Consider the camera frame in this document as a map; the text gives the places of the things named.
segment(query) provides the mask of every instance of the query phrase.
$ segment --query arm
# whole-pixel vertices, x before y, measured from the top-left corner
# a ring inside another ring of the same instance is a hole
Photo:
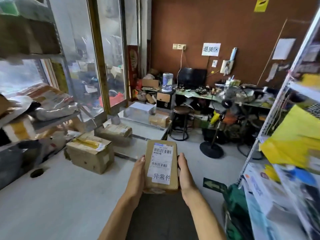
[[[132,214],[137,208],[144,187],[144,155],[135,162],[128,185],[119,199],[98,240],[125,240]]]
[[[181,169],[179,180],[182,197],[191,211],[199,240],[225,240],[226,235],[222,227],[193,182],[183,153],[180,153],[178,164]]]

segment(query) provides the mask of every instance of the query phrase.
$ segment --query glass window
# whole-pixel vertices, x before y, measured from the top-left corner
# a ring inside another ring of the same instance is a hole
[[[113,107],[126,99],[119,0],[97,1],[110,106]]]
[[[50,4],[78,102],[96,116],[104,109],[86,0],[50,0]]]
[[[7,98],[16,95],[16,92],[41,83],[35,60],[19,60],[11,64],[8,61],[0,61],[0,93]]]

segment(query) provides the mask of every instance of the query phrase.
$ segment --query forearm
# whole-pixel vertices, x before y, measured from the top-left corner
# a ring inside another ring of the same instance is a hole
[[[186,199],[199,240],[226,239],[222,227],[199,190],[189,190]]]
[[[130,199],[122,196],[112,211],[98,240],[125,240],[133,212],[134,206],[131,204]]]

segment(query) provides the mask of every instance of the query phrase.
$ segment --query person's left hand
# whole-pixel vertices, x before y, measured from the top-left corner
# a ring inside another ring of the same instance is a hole
[[[126,200],[130,201],[134,209],[137,208],[139,204],[139,200],[141,198],[142,191],[144,188],[145,163],[146,163],[145,155],[142,155],[142,157],[134,163],[134,166],[128,181],[128,185],[123,194],[123,197]]]

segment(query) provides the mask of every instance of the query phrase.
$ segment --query barcode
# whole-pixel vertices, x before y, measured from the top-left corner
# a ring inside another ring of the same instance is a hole
[[[163,164],[163,163],[160,163],[160,162],[152,162],[152,165],[155,165],[155,166],[159,166],[159,167],[164,167],[166,168],[168,165],[167,164]]]
[[[161,153],[171,154],[171,150],[167,150],[167,149],[164,149],[164,148],[155,148],[154,152],[158,153],[158,154],[161,154]]]

